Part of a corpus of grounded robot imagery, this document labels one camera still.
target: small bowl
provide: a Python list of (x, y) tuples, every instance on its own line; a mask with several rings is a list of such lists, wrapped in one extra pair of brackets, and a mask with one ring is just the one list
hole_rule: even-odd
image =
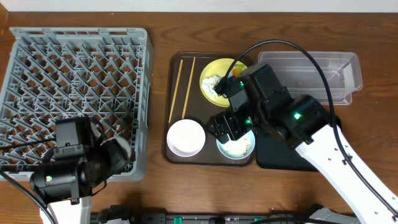
[(194, 156), (205, 145), (206, 134), (196, 121), (183, 119), (174, 123), (167, 132), (167, 145), (176, 155)]
[(247, 156), (249, 156), (249, 155), (253, 152), (254, 146), (256, 145), (256, 138), (254, 137), (253, 131), (250, 131), (250, 132), (246, 133), (244, 136), (242, 136), (242, 138), (248, 138), (248, 139), (250, 140), (250, 148), (249, 148), (249, 150), (248, 150), (248, 153), (246, 153), (246, 155), (244, 155), (244, 156), (242, 156), (242, 157), (233, 157), (233, 156), (230, 156), (229, 154), (227, 154), (227, 153), (224, 151), (224, 149), (223, 149), (223, 147), (222, 147), (222, 143), (221, 143), (219, 140), (216, 139), (216, 143), (217, 143), (218, 150), (220, 150), (220, 152), (221, 152), (225, 157), (227, 157), (227, 158), (229, 158), (229, 159), (244, 159), (244, 158), (246, 158)]
[[(214, 60), (212, 62), (210, 62), (205, 69), (203, 69), (203, 71), (200, 74), (200, 78), (199, 78), (199, 87), (201, 92), (203, 93), (203, 96), (205, 96), (205, 98), (210, 101), (211, 103), (217, 105), (217, 106), (222, 106), (222, 107), (229, 107), (229, 101), (228, 99), (222, 97), (222, 96), (216, 96), (216, 98), (213, 100), (211, 99), (207, 93), (202, 89), (201, 87), (201, 83), (205, 78), (210, 78), (212, 76), (218, 76), (220, 78), (224, 77), (226, 74), (226, 71), (228, 71), (229, 66), (231, 66), (232, 62), (234, 62), (233, 59), (230, 58), (221, 58), (221, 59), (217, 59)], [(242, 62), (236, 62), (237, 65), (244, 65), (244, 69), (247, 68), (247, 66), (245, 66), (245, 64), (243, 64)]]

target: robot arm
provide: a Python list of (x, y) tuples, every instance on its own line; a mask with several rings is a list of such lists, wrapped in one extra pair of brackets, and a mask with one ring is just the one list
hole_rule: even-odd
[[(88, 224), (92, 196), (96, 194), (93, 189), (102, 182), (106, 187), (106, 180), (124, 169), (130, 161), (131, 147), (121, 137), (103, 142), (104, 134), (96, 132), (89, 118), (57, 121), (55, 131), (55, 162), (39, 165), (30, 186), (57, 224)], [(40, 216), (44, 223), (50, 223), (43, 211)], [(129, 222), (116, 219), (112, 223)]]
[[(215, 90), (226, 96), (231, 105), (206, 124), (207, 131), (220, 142), (239, 139), (249, 130), (268, 132), (314, 165), (346, 200), (361, 223), (398, 221), (344, 161), (326, 109), (309, 95), (291, 98), (269, 65), (264, 62), (255, 64), (238, 78), (223, 79)], [(353, 164), (396, 210), (397, 197), (353, 151), (339, 127), (338, 130)]]
[[(390, 205), (398, 209), (397, 196), (392, 193), (362, 161), (348, 144), (339, 130), (341, 142), (351, 161), (366, 180), (385, 198)], [(393, 214), (361, 182), (352, 168), (345, 162), (338, 149), (333, 129), (326, 125), (312, 136), (311, 144), (301, 143), (295, 150), (316, 167), (344, 198), (362, 224), (396, 223)]]

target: rice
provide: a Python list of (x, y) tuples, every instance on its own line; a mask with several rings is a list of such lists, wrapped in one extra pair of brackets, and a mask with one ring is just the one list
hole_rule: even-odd
[(250, 139), (240, 138), (237, 141), (230, 140), (227, 143), (222, 144), (221, 148), (231, 157), (244, 157), (250, 149)]

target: wire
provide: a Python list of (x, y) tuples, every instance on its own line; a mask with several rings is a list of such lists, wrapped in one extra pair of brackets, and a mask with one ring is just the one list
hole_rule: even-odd
[(100, 191), (104, 190), (105, 187), (108, 185), (108, 181), (104, 180), (104, 187), (99, 189), (97, 192), (93, 193), (92, 197), (94, 197), (96, 194), (98, 194)]
[(8, 182), (12, 183), (16, 188), (18, 188), (20, 191), (24, 192), (36, 205), (40, 207), (40, 209), (45, 213), (47, 218), (49, 218), (51, 224), (57, 224), (53, 217), (51, 216), (50, 212), (47, 210), (44, 204), (40, 202), (32, 193), (30, 193), (26, 188), (24, 188), (21, 184), (16, 182), (12, 177), (7, 175), (4, 171), (0, 170), (0, 175), (4, 177)]
[(254, 44), (253, 46), (251, 46), (250, 48), (248, 48), (247, 50), (245, 50), (243, 53), (241, 53), (241, 55), (239, 55), (231, 64), (231, 66), (229, 66), (228, 71), (226, 72), (226, 75), (222, 78), (222, 80), (220, 80), (220, 85), (222, 87), (222, 90), (225, 89), (226, 86), (226, 79), (228, 77), (228, 74), (231, 72), (232, 68), (234, 67), (235, 63), (242, 59), (243, 56), (245, 56), (248, 52), (250, 52), (252, 49), (255, 49), (258, 46), (264, 45), (264, 44), (270, 44), (270, 43), (280, 43), (280, 44), (287, 44), (290, 45), (294, 48), (296, 48), (297, 50), (301, 51), (301, 53), (303, 53), (315, 66), (315, 68), (318, 70), (319, 75), (321, 76), (322, 82), (325, 86), (325, 90), (326, 90), (326, 95), (328, 96), (328, 102), (329, 102), (329, 108), (330, 108), (330, 115), (331, 115), (331, 127), (333, 128), (333, 133), (335, 135), (335, 139), (337, 142), (337, 145), (345, 159), (345, 161), (347, 162), (347, 164), (352, 168), (352, 170), (354, 171), (354, 173), (358, 176), (358, 178), (362, 181), (362, 183), (374, 194), (374, 196), (377, 197), (377, 199), (380, 200), (380, 202), (387, 207), (388, 210), (390, 210), (390, 212), (394, 215), (394, 218), (398, 218), (398, 212), (394, 209), (394, 207), (392, 207), (387, 201), (386, 199), (384, 199), (379, 192), (376, 191), (376, 189), (374, 189), (372, 187), (372, 185), (363, 177), (363, 175), (359, 172), (359, 170), (355, 167), (355, 165), (353, 164), (353, 162), (351, 161), (351, 159), (348, 157), (347, 152), (344, 150), (343, 144), (341, 143), (339, 134), (338, 134), (338, 130), (337, 130), (337, 125), (336, 125), (336, 114), (335, 114), (335, 107), (333, 106), (333, 100), (331, 97), (331, 93), (330, 93), (330, 88), (329, 88), (329, 84), (328, 81), (325, 77), (325, 74), (323, 73), (322, 69), (320, 68), (319, 64), (315, 61), (315, 59), (307, 52), (305, 51), (303, 48), (301, 48), (300, 46), (298, 46), (297, 44), (291, 43), (289, 41), (286, 40), (265, 40), (262, 41), (260, 43)]
[(23, 143), (23, 144), (16, 144), (16, 145), (3, 146), (3, 147), (0, 147), (0, 150), (15, 149), (15, 148), (17, 148), (17, 147), (31, 146), (31, 145), (33, 145), (33, 144), (45, 143), (45, 142), (48, 142), (48, 141), (55, 141), (55, 138), (44, 139), (44, 140), (40, 140), (40, 141), (36, 141), (36, 142), (27, 142), (27, 143)]
[(104, 126), (102, 125), (102, 123), (101, 123), (100, 121), (98, 121), (95, 117), (90, 117), (90, 122), (92, 122), (92, 123), (95, 124), (95, 125), (98, 125), (99, 128), (100, 128), (100, 131), (101, 131), (101, 132), (100, 132), (100, 136), (98, 137), (97, 141), (95, 142), (95, 146), (98, 147), (98, 146), (100, 146), (100, 144), (101, 144), (104, 140), (106, 140), (105, 128), (104, 128)]
[(262, 224), (262, 223), (274, 223), (274, 222), (294, 222), (294, 223), (312, 223), (312, 224), (339, 224), (335, 222), (329, 222), (325, 220), (316, 220), (316, 219), (301, 219), (301, 218), (289, 218), (289, 217), (284, 217), (284, 218), (264, 218), (262, 220), (258, 220), (255, 222), (252, 222), (250, 224)]

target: yellow plate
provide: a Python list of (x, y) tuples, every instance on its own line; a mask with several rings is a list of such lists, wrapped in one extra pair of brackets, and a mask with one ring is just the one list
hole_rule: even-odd
[[(230, 59), (230, 58), (221, 58), (221, 59), (212, 61), (201, 72), (200, 79), (199, 79), (200, 90), (208, 101), (212, 102), (213, 104), (215, 104), (217, 106), (229, 107), (228, 99), (226, 99), (222, 96), (216, 96), (216, 98), (214, 100), (212, 100), (207, 95), (207, 93), (202, 90), (201, 83), (205, 78), (210, 78), (215, 75), (217, 75), (220, 78), (225, 76), (226, 71), (229, 69), (229, 66), (231, 66), (233, 61), (234, 60)], [(236, 64), (244, 65), (242, 62), (236, 62)]]

